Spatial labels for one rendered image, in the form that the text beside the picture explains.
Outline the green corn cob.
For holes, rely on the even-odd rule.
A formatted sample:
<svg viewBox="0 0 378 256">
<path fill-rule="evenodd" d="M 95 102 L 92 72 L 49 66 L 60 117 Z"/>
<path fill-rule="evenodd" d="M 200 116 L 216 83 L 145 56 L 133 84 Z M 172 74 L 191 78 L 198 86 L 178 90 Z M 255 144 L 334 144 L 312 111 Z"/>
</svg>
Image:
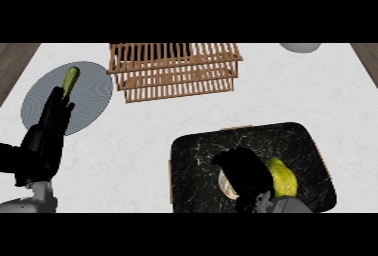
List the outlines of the green corn cob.
<svg viewBox="0 0 378 256">
<path fill-rule="evenodd" d="M 68 96 L 71 94 L 79 77 L 80 77 L 80 69 L 76 66 L 73 66 L 68 68 L 66 73 L 66 78 L 63 83 L 64 96 Z"/>
</svg>

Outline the round grey placemat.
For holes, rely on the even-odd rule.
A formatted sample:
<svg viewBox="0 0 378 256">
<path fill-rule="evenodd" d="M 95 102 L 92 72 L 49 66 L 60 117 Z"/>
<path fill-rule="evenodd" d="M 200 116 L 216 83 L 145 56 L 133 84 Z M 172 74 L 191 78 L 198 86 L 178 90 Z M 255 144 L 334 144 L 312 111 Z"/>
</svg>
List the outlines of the round grey placemat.
<svg viewBox="0 0 378 256">
<path fill-rule="evenodd" d="M 79 61 L 64 64 L 49 71 L 33 85 L 21 107 L 23 124 L 26 128 L 30 128 L 40 120 L 49 95 L 54 88 L 63 85 L 70 67 L 79 68 L 80 76 L 70 95 L 70 101 L 76 103 L 76 107 L 71 112 L 67 136 L 82 131 L 94 123 L 107 109 L 113 97 L 113 78 L 98 63 Z"/>
</svg>

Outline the wooden tiered shelf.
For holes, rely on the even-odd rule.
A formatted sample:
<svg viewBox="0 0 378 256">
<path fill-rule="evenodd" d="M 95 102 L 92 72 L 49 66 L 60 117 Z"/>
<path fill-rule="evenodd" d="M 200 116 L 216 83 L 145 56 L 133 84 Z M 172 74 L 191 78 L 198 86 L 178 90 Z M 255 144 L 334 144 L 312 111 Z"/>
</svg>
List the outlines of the wooden tiered shelf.
<svg viewBox="0 0 378 256">
<path fill-rule="evenodd" d="M 234 90 L 244 60 L 235 43 L 111 43 L 110 52 L 128 103 Z"/>
</svg>

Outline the black marble tray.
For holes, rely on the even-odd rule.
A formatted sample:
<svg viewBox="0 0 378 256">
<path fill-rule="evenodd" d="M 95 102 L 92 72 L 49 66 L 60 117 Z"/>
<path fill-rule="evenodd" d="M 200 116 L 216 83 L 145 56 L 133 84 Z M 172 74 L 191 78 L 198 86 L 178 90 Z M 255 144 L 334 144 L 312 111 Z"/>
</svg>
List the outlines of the black marble tray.
<svg viewBox="0 0 378 256">
<path fill-rule="evenodd" d="M 172 201 L 176 213 L 232 213 L 235 201 L 219 185 L 213 157 L 249 148 L 263 161 L 277 157 L 299 180 L 297 198 L 317 213 L 337 205 L 333 178 L 306 127 L 296 122 L 241 127 L 179 137 L 172 144 Z"/>
</svg>

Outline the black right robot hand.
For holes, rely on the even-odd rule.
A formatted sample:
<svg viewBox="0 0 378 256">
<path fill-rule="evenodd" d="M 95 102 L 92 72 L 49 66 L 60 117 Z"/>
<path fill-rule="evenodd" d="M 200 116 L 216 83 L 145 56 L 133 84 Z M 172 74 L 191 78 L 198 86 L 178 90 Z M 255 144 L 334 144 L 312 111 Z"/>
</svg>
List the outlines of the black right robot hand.
<svg viewBox="0 0 378 256">
<path fill-rule="evenodd" d="M 213 157 L 212 164 L 221 166 L 238 194 L 237 212 L 265 213 L 274 196 L 274 177 L 255 151 L 229 149 Z"/>
</svg>

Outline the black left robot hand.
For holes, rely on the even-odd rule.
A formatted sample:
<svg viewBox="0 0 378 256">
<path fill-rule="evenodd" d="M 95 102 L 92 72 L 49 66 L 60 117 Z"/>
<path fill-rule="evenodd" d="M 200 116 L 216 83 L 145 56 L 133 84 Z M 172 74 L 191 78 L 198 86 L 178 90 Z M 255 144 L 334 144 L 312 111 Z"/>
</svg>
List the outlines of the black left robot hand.
<svg viewBox="0 0 378 256">
<path fill-rule="evenodd" d="M 20 146 L 0 143 L 0 172 L 15 175 L 15 186 L 51 181 L 58 173 L 64 135 L 76 104 L 55 87 L 48 98 L 39 123 L 32 126 Z"/>
</svg>

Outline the pale grey round bowl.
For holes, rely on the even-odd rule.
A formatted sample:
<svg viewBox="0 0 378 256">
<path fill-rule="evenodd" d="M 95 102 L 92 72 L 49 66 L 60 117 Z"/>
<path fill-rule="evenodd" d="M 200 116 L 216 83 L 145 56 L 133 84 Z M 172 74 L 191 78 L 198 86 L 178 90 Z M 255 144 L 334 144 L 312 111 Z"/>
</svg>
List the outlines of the pale grey round bowl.
<svg viewBox="0 0 378 256">
<path fill-rule="evenodd" d="M 321 47 L 320 43 L 283 43 L 281 46 L 294 53 L 312 53 Z"/>
</svg>

